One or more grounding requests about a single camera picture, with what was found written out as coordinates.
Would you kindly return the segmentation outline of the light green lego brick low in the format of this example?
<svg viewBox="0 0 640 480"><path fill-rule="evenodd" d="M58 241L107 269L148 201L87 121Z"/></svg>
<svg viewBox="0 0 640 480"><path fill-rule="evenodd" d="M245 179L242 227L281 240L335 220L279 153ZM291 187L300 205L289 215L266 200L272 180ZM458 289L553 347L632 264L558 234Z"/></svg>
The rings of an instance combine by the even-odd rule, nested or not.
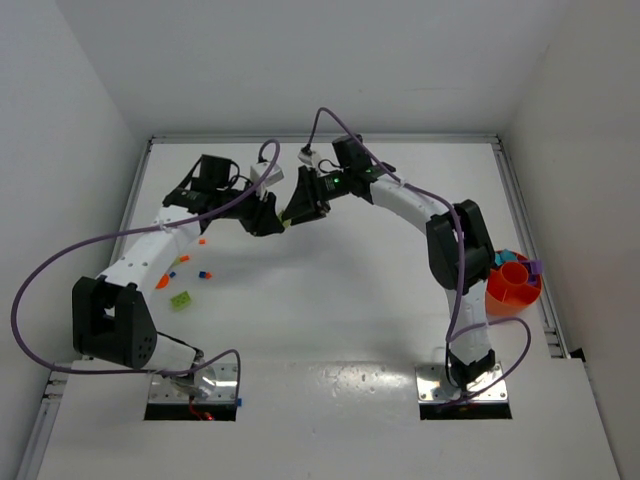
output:
<svg viewBox="0 0 640 480"><path fill-rule="evenodd" d="M173 311L181 311L192 304L192 298L188 291L180 292L169 299Z"/></svg>

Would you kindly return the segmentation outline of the large teal lego brick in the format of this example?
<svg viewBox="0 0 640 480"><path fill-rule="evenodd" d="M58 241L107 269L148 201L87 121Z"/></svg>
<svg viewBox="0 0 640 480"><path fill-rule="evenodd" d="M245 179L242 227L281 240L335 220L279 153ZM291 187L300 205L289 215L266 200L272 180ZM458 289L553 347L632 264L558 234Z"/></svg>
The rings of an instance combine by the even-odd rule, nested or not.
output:
<svg viewBox="0 0 640 480"><path fill-rule="evenodd" d="M500 267L503 264L508 262L518 262L518 261L519 261L518 255L511 250L503 249L495 253L495 265L497 267Z"/></svg>

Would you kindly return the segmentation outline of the purple stepped lego brick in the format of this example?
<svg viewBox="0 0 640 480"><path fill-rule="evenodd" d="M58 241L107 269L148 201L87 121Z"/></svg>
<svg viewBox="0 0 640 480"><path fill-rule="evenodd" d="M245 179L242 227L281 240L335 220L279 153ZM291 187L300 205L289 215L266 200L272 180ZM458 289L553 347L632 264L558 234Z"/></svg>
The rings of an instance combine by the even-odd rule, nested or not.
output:
<svg viewBox="0 0 640 480"><path fill-rule="evenodd" d="M524 261L523 264L531 276L537 276L543 273L543 264L541 260L529 259Z"/></svg>

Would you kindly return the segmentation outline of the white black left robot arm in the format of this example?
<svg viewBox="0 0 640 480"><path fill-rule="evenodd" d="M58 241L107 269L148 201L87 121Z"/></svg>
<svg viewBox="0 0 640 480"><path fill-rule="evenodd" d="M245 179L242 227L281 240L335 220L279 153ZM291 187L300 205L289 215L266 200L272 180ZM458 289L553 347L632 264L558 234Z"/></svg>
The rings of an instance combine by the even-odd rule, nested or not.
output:
<svg viewBox="0 0 640 480"><path fill-rule="evenodd" d="M190 377L203 353L158 331L148 302L184 251L218 218L254 236L283 232L269 186L283 179L275 161L252 165L248 185L233 188L228 158L203 155L163 199L150 230L97 277L72 289L74 349L86 356L169 377Z"/></svg>

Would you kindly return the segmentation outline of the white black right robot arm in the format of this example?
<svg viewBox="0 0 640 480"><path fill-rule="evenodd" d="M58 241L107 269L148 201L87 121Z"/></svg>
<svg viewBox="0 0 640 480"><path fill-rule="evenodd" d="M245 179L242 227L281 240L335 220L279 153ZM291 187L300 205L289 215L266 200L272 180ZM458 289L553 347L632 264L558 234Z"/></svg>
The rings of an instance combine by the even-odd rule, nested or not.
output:
<svg viewBox="0 0 640 480"><path fill-rule="evenodd" d="M359 135L340 137L332 147L338 167L328 172L321 170L323 159L310 145L301 148L303 165L283 219L297 225L323 218L331 201L352 195L423 234L431 274L449 304L445 368L454 386L466 389L496 363L485 302L495 251L479 206L471 200L452 204L419 189L394 166L377 160Z"/></svg>

